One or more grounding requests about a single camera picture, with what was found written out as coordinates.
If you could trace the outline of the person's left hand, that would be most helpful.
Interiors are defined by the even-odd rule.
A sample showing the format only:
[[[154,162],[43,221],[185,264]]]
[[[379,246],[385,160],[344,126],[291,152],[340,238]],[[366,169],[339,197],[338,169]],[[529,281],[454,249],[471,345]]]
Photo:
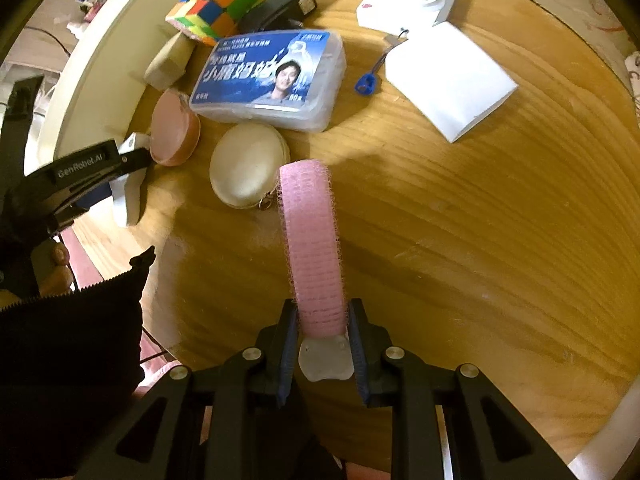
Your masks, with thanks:
[[[32,252],[38,292],[41,297],[62,295],[73,285],[70,253],[56,240],[46,240]]]

